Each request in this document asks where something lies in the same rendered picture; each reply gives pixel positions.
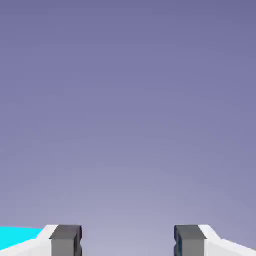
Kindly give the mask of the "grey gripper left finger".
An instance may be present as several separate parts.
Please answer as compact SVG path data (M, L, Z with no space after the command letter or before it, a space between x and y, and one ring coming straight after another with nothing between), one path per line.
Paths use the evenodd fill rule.
M80 225L46 225L36 239L0 250L0 256L83 256Z

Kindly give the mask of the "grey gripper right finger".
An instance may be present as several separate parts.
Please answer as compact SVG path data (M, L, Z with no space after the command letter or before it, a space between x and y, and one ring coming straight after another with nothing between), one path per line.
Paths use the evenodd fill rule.
M174 226L173 256L256 256L256 249L222 239L208 224Z

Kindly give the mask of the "large cyan box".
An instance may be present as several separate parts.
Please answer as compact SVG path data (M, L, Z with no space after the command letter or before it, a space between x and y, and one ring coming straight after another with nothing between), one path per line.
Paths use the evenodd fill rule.
M42 228L0 226L0 251L36 239Z

